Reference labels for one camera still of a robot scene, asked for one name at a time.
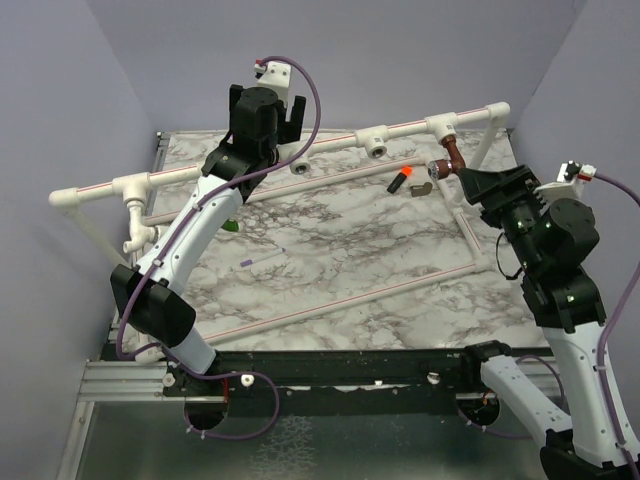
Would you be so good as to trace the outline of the brown plastic faucet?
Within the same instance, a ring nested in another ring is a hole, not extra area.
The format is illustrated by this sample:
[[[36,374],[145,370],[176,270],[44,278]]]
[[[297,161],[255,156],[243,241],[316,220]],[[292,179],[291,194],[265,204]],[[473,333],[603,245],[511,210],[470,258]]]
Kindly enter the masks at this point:
[[[428,173],[432,180],[444,180],[451,175],[457,175],[460,169],[466,167],[466,162],[458,146],[455,135],[447,135],[440,141],[448,157],[433,160],[428,164]]]

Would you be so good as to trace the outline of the white PVC pipe frame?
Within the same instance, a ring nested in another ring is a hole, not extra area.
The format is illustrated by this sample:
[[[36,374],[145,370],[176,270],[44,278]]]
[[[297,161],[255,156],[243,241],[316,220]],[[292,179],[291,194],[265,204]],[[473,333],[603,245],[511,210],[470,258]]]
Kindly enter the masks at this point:
[[[333,137],[310,133],[280,146],[275,169],[229,219],[239,231],[218,230],[182,294],[215,359],[229,344],[451,347],[492,333],[508,313],[504,280],[490,252],[493,236],[456,178],[437,181],[420,198],[408,187],[386,189],[404,166],[426,179],[428,164],[448,157],[440,144],[447,135],[457,137],[467,165],[488,163],[508,114],[507,104],[495,103]],[[143,222],[158,229],[159,240],[192,196],[203,164],[58,190],[49,201],[76,217],[89,201],[140,199]],[[156,242],[132,254],[111,250],[113,270],[135,266]],[[278,247],[286,252],[239,266]],[[120,359],[175,360],[150,336],[121,320],[120,327],[134,331],[118,334]]]

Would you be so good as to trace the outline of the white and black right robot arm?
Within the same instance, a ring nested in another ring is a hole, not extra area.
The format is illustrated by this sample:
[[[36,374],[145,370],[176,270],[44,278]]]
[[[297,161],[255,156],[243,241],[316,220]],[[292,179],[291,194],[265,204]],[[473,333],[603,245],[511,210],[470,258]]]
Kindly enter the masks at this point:
[[[621,312],[605,314],[596,283],[582,267],[600,240],[581,185],[602,174],[568,162],[543,185],[526,166],[491,172],[459,169],[468,203],[502,231],[521,265],[524,300],[548,342],[568,408],[555,405],[504,344],[472,345],[459,367],[469,390],[488,388],[526,428],[549,479],[636,479],[639,439],[608,362],[608,337]]]

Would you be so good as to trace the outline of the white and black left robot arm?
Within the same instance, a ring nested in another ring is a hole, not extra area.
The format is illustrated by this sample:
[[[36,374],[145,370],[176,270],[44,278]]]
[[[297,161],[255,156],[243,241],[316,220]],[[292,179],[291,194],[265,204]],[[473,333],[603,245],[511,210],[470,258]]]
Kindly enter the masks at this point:
[[[218,230],[275,169],[278,146],[299,140],[305,107],[303,96],[287,108],[272,88],[231,86],[229,130],[206,157],[189,201],[135,266],[111,273],[121,324],[150,336],[188,368],[186,382],[199,394],[218,388],[221,371],[182,297],[186,283]]]

